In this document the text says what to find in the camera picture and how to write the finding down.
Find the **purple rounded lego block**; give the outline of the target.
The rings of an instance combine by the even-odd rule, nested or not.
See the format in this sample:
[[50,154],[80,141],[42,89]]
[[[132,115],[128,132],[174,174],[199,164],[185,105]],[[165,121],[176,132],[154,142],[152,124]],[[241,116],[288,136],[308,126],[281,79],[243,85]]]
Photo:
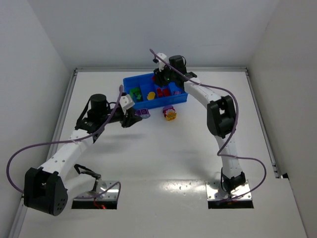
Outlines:
[[149,109],[147,108],[137,109],[135,114],[143,119],[148,119],[151,116]]

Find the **red scalloped lego block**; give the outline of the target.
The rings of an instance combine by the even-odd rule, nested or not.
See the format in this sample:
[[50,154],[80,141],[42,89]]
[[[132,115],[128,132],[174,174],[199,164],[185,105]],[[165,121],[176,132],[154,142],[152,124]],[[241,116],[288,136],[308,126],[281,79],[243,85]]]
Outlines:
[[163,91],[160,88],[157,89],[157,96],[158,98],[161,98],[164,96]]

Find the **yellow rounded lego block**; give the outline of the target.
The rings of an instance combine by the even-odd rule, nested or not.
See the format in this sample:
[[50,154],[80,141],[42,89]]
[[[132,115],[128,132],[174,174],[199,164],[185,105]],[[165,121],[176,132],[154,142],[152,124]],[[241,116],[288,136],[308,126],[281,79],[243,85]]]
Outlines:
[[156,93],[154,91],[151,91],[147,94],[148,101],[154,100],[155,98],[156,98]]

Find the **green rectangular lego brick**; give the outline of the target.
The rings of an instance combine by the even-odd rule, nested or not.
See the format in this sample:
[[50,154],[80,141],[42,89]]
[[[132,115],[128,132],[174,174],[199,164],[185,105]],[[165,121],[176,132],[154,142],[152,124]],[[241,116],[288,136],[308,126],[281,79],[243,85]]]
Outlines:
[[131,97],[135,96],[138,99],[142,97],[141,89],[139,87],[130,89],[129,94]]

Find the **yellow striped lego block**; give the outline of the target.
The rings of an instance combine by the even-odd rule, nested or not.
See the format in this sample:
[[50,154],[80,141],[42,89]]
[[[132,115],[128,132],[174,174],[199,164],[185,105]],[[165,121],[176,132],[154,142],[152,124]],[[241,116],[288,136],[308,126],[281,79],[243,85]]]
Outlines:
[[175,120],[176,118],[177,118],[177,113],[175,113],[175,112],[165,115],[165,119],[167,121],[172,121],[172,120]]

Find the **red rectangular lego brick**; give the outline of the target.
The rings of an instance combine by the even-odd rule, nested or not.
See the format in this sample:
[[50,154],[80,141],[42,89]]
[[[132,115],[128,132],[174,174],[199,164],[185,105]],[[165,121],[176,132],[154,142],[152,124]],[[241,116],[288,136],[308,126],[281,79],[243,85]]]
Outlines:
[[163,89],[163,94],[164,94],[165,97],[171,96],[170,90],[167,89],[167,88],[164,88],[164,89]]

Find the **purple cloud lego block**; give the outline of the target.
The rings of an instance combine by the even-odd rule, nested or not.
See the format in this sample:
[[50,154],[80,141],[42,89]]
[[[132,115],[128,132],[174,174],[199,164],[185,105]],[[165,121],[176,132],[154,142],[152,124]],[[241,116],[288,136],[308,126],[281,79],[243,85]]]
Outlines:
[[167,115],[169,113],[175,113],[175,109],[172,105],[168,105],[168,106],[163,107],[162,112],[164,115]]

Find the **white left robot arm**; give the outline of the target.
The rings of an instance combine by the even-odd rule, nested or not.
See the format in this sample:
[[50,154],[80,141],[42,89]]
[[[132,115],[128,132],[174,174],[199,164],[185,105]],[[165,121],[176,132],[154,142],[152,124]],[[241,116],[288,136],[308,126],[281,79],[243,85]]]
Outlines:
[[104,195],[101,175],[77,164],[77,160],[103,133],[108,123],[119,122],[128,128],[142,118],[135,114],[134,101],[121,92],[114,107],[104,94],[94,94],[87,101],[68,141],[37,169],[25,174],[24,205],[58,216],[74,198],[92,199]]

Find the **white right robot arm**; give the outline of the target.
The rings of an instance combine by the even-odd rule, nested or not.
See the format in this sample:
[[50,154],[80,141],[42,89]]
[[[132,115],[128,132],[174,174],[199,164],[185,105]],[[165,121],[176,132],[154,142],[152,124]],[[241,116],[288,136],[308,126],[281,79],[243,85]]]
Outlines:
[[207,127],[218,143],[217,155],[222,159],[220,183],[222,189],[231,195],[233,190],[246,182],[233,138],[237,119],[234,98],[221,96],[212,87],[201,83],[195,73],[187,71],[185,59],[181,55],[168,58],[163,53],[154,53],[153,62],[158,64],[154,70],[154,83],[157,86],[163,87],[173,82],[206,108]]

